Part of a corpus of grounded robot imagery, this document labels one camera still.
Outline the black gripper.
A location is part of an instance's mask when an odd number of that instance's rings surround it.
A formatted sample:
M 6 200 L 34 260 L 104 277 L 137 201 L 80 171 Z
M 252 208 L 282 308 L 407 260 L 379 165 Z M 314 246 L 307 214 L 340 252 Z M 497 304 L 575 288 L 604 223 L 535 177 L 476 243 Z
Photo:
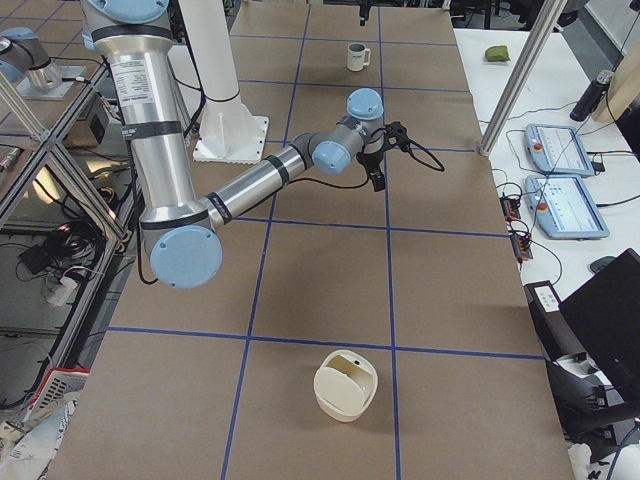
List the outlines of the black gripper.
M 357 154 L 358 163 L 369 173 L 374 192 L 384 190 L 384 174 L 381 172 L 380 163 L 384 154 L 394 148 L 406 151 L 406 128 L 398 121 L 376 129 L 362 151 Z
M 359 24 L 365 25 L 370 17 L 370 0 L 357 0 L 359 8 Z

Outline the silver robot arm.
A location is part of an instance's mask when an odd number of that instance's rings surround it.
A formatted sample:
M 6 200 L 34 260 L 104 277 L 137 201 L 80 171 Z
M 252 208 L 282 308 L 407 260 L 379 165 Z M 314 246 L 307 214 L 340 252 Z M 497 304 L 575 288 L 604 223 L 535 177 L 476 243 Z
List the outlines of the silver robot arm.
M 325 133 L 304 133 L 280 152 L 263 155 L 268 121 L 243 104 L 220 2 L 184 1 L 186 33 L 203 88 L 197 156 L 244 162 L 248 169 L 220 189 L 198 197 L 191 179 L 185 126 L 169 62 L 173 35 L 164 1 L 86 1 L 86 35 L 109 64 L 145 200 L 140 218 L 151 268 L 176 289 L 207 283 L 219 270 L 219 227 L 254 208 L 309 168 L 341 173 L 352 160 L 376 189 L 384 153 L 407 144 L 403 127 L 383 120 L 380 95 L 354 91 L 346 115 Z

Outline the second robot arm behind glass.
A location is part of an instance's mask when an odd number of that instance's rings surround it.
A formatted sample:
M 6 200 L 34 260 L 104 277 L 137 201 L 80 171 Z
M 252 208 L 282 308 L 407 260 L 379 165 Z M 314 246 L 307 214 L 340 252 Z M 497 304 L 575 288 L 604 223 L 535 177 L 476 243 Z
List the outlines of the second robot arm behind glass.
M 42 92 L 59 87 L 63 78 L 38 35 L 28 27 L 1 32 L 1 73 L 12 84 L 27 78 Z

